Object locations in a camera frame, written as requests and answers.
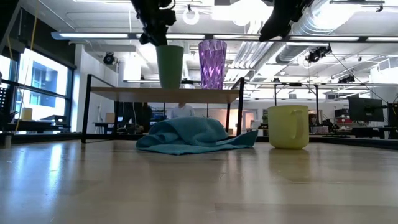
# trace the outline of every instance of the light green vase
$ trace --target light green vase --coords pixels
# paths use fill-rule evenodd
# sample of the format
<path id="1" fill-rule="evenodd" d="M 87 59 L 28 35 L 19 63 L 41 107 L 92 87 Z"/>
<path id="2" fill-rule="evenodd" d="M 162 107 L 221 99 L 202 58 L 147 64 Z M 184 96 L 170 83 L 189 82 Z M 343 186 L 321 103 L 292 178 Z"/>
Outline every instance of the light green vase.
<path id="1" fill-rule="evenodd" d="M 181 84 L 184 48 L 174 45 L 156 47 L 159 80 L 162 88 L 178 89 Z"/>

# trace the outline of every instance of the teal cloth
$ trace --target teal cloth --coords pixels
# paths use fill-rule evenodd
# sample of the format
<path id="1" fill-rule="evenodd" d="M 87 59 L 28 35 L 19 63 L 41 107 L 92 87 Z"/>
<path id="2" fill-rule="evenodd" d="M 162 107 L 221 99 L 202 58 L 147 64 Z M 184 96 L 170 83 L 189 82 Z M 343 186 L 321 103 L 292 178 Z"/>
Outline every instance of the teal cloth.
<path id="1" fill-rule="evenodd" d="M 138 150 L 170 155 L 198 154 L 226 149 L 253 147 L 258 131 L 251 131 L 232 139 L 223 125 L 210 118 L 176 118 L 156 123 L 149 135 L 138 140 Z"/>

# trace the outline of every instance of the shelf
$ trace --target shelf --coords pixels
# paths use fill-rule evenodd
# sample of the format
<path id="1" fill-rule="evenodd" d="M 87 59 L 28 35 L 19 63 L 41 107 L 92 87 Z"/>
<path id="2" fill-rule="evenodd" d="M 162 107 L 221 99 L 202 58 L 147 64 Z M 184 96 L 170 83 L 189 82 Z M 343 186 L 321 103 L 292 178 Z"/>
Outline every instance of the shelf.
<path id="1" fill-rule="evenodd" d="M 91 92 L 120 102 L 232 103 L 239 90 L 91 87 Z"/>

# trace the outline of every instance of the ventilation duct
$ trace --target ventilation duct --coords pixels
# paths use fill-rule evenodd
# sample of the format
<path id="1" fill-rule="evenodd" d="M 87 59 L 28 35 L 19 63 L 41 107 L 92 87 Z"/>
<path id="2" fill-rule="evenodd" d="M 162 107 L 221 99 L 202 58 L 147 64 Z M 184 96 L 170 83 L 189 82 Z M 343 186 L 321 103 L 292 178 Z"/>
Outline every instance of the ventilation duct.
<path id="1" fill-rule="evenodd" d="M 298 23 L 292 26 L 289 35 L 331 34 L 360 9 L 361 6 L 358 5 L 330 4 L 330 0 L 314 1 Z M 270 63 L 288 64 L 309 48 L 309 46 L 292 46 L 286 45 L 285 43 L 275 43 L 268 51 L 271 56 L 267 53 L 256 66 L 256 71 L 258 72 L 269 62 L 269 59 L 274 56 L 272 52 L 278 52 L 282 47 L 284 47 L 284 49 L 280 51 L 279 55 L 276 55 L 275 62 Z"/>

